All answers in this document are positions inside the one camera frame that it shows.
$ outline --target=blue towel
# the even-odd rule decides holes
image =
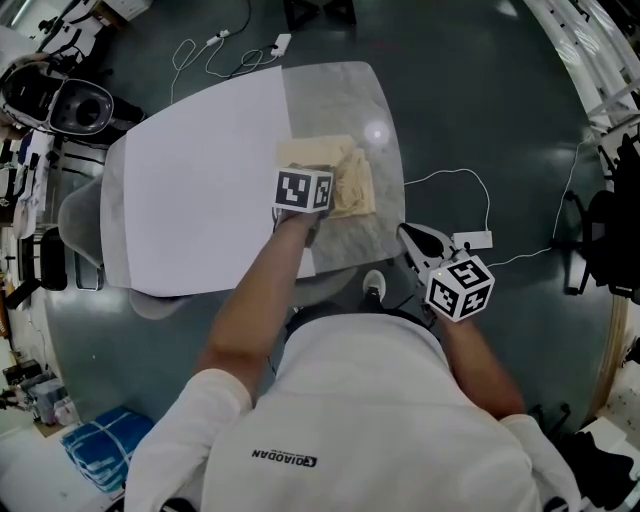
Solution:
[[[152,427],[149,418],[117,407],[60,442],[80,473],[102,492],[111,493],[122,488],[133,451]]]

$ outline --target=gray floor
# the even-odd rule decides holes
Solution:
[[[279,0],[253,1],[249,27],[225,45],[212,69],[233,70],[246,50],[287,31]],[[487,263],[548,245],[574,150],[588,125],[562,62],[526,6],[514,0],[515,15],[505,15],[498,4],[355,0],[357,27],[318,19],[294,35],[281,60],[285,67],[371,64],[394,118],[406,179],[457,167],[483,177],[495,241],[481,255]],[[165,108],[178,44],[186,38],[201,44],[221,29],[235,29],[245,9],[238,0],[156,0],[118,35],[107,62],[115,71],[109,88],[150,114]],[[176,98],[216,83],[204,73],[206,58],[183,72]],[[572,188],[589,200],[604,180],[595,151],[583,149]],[[439,176],[407,189],[407,220],[451,233],[479,230],[484,201],[472,177]],[[565,215],[561,219],[567,223]],[[389,280],[385,302],[393,305],[410,284],[400,265],[380,268]],[[494,270],[496,289],[479,325],[527,403],[553,411],[566,401],[574,410],[568,426],[578,428],[608,332],[609,293],[590,286],[582,297],[564,295],[557,253]],[[354,303],[358,293],[354,281],[339,299]],[[149,322],[135,316],[123,290],[51,294],[51,335],[83,417],[120,403],[154,419],[162,415],[188,378],[224,296],[197,297],[170,319]]]

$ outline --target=sleeve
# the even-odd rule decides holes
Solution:
[[[500,421],[520,442],[531,459],[533,476],[543,503],[558,496],[565,500],[569,512],[580,510],[581,495],[569,465],[542,433],[531,416],[517,414]]]
[[[136,448],[125,493],[127,512],[158,512],[207,460],[218,433],[251,409],[251,397],[233,375],[205,370]]]

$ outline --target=cable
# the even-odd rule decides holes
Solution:
[[[489,191],[487,190],[487,187],[484,185],[484,183],[480,179],[480,176],[478,176],[475,173],[475,171],[472,171],[471,169],[454,169],[452,171],[444,169],[444,170],[441,170],[441,171],[436,171],[433,174],[429,174],[429,176],[427,176],[425,178],[420,178],[419,180],[407,181],[404,184],[404,186],[406,187],[408,185],[415,185],[416,183],[422,183],[423,181],[427,181],[428,179],[433,178],[436,174],[441,174],[441,173],[444,173],[444,174],[455,174],[456,172],[470,172],[480,182],[480,185],[482,185],[482,188],[484,189],[484,195],[487,196],[487,213],[484,216],[484,229],[485,229],[485,231],[489,231],[489,210],[491,209],[491,199],[489,198]]]
[[[571,169],[569,169],[569,178],[567,179],[567,184],[564,186],[564,190],[562,191],[562,195],[560,196],[560,205],[558,206],[558,211],[556,213],[556,220],[553,224],[553,233],[551,234],[552,239],[556,237],[556,231],[558,230],[558,221],[560,220],[560,212],[562,211],[562,205],[564,204],[564,196],[567,193],[567,190],[569,190],[569,184],[571,183],[571,178],[573,177],[573,171],[576,168],[576,164],[578,163],[578,154],[580,153],[580,146],[582,146],[583,144],[586,144],[592,138],[593,138],[593,134],[589,135],[586,139],[584,139],[580,144],[576,146],[576,152],[573,155],[573,163],[571,164]],[[519,254],[518,256],[514,256],[513,258],[507,261],[490,263],[489,265],[487,265],[487,267],[498,267],[500,265],[507,265],[508,263],[511,263],[512,261],[515,261],[520,258],[533,258],[534,256],[537,256],[538,254],[542,254],[543,252],[550,251],[551,249],[552,247],[547,247],[545,249],[540,249],[539,251],[531,254]]]
[[[576,168],[576,164],[578,163],[578,154],[580,153],[580,147],[583,144],[586,144],[587,142],[589,142],[592,138],[594,137],[594,134],[592,133],[591,135],[589,135],[586,139],[584,139],[580,144],[578,144],[576,146],[576,151],[575,154],[573,155],[573,163],[571,164],[571,169],[569,169],[569,178],[567,179],[567,183],[564,187],[564,190],[562,191],[562,196],[560,197],[560,205],[558,206],[558,211],[556,212],[556,220],[553,224],[553,233],[551,235],[551,238],[555,238],[556,236],[556,231],[558,230],[558,221],[560,220],[560,212],[562,211],[562,205],[564,203],[564,196],[567,193],[567,190],[569,190],[569,184],[571,183],[571,178],[573,177],[573,171]],[[430,178],[433,178],[436,174],[453,174],[456,172],[470,172],[471,174],[473,174],[476,179],[480,182],[480,185],[482,185],[482,188],[484,189],[484,193],[487,196],[487,213],[484,217],[484,229],[485,231],[489,231],[489,210],[491,209],[491,199],[489,198],[489,191],[487,190],[487,187],[484,185],[484,183],[482,182],[482,180],[480,179],[480,176],[478,176],[474,171],[472,171],[471,169],[454,169],[454,170],[441,170],[441,171],[436,171],[433,174],[429,174],[429,176],[426,176],[425,178],[420,178],[418,180],[413,180],[413,181],[408,181],[404,184],[404,186],[408,186],[408,185],[415,185],[416,183],[422,183],[423,181],[427,181]],[[511,259],[508,259],[507,261],[499,261],[496,263],[491,263],[489,265],[487,265],[487,267],[497,267],[500,265],[507,265],[509,263],[511,263],[512,261],[518,260],[520,258],[533,258],[534,256],[537,256],[538,254],[542,254],[543,252],[547,252],[550,251],[552,248],[551,247],[547,247],[545,249],[540,249],[537,252],[531,253],[531,254],[518,254],[517,256],[514,256]]]
[[[271,64],[273,61],[275,61],[278,58],[277,56],[274,56],[272,59],[262,62],[262,58],[264,57],[264,50],[269,50],[271,48],[275,48],[275,45],[270,44],[267,46],[263,46],[262,48],[249,50],[248,52],[245,52],[245,54],[240,59],[240,65],[228,75],[221,75],[220,73],[210,71],[209,62],[211,62],[211,59],[207,61],[207,65],[204,70],[210,75],[217,76],[218,78],[226,78],[227,80],[230,80],[234,76],[246,75],[247,73],[251,73],[252,71],[254,71],[258,66],[266,66],[267,64]],[[260,54],[260,56],[258,57],[258,60],[256,62],[253,62],[253,63],[249,62],[258,54]],[[248,69],[247,71],[240,71],[243,67],[247,67],[251,69]]]
[[[519,260],[520,258],[533,258],[534,256],[537,256],[538,254],[542,254],[543,252],[547,252],[550,251],[551,247],[547,247],[546,249],[540,249],[538,252],[533,252],[531,254],[518,254],[518,256],[514,256],[513,258],[511,258],[510,260],[507,261],[499,261],[497,263],[490,263],[489,265],[487,265],[488,267],[498,267],[500,265],[507,265],[508,263],[511,263],[512,261],[515,260]]]
[[[186,58],[182,61],[182,64],[176,64],[176,56],[178,55],[180,50],[182,50],[182,47],[187,43],[191,43],[193,45],[193,47],[191,48],[191,51],[187,54]],[[224,38],[221,39],[220,46],[218,46],[218,48],[216,48],[216,51],[213,52],[213,55],[211,56],[209,61],[211,61],[211,59],[215,56],[215,54],[218,53],[218,51],[220,51],[220,48],[222,48],[222,45],[224,45]],[[196,56],[193,59],[189,60],[191,58],[191,56],[193,55],[193,53],[196,51],[196,48],[198,48],[198,46],[196,45],[196,42],[193,39],[185,39],[184,41],[182,41],[182,43],[180,43],[180,46],[178,46],[177,50],[173,53],[173,57],[171,57],[171,62],[173,63],[173,68],[176,70],[176,76],[173,79],[173,82],[171,82],[171,105],[173,105],[173,89],[174,89],[174,87],[176,85],[176,82],[178,81],[178,78],[180,77],[180,73],[182,73],[182,71],[184,71],[189,66],[191,66],[191,64],[193,64],[196,60],[198,60],[198,57],[200,57],[200,55],[202,55],[202,53],[207,48],[209,48],[209,45],[205,44],[200,49],[200,51],[196,54]]]
[[[38,334],[40,334],[40,337],[42,338],[42,357],[44,358],[44,369],[46,371],[49,369],[49,361],[47,361],[47,343],[44,340],[44,334],[42,334],[42,331],[38,329],[36,325],[33,323],[33,320],[31,320],[31,312],[29,312],[28,319],[29,319],[29,325],[31,325],[33,330],[36,331]]]

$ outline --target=marble table surface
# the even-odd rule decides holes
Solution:
[[[396,228],[404,221],[400,150],[380,83],[364,62],[314,64],[283,70],[295,138],[351,135],[371,165],[376,213],[328,219],[311,247],[318,274],[396,257]],[[130,287],[124,218],[126,136],[107,154],[101,197],[101,236],[107,280]]]

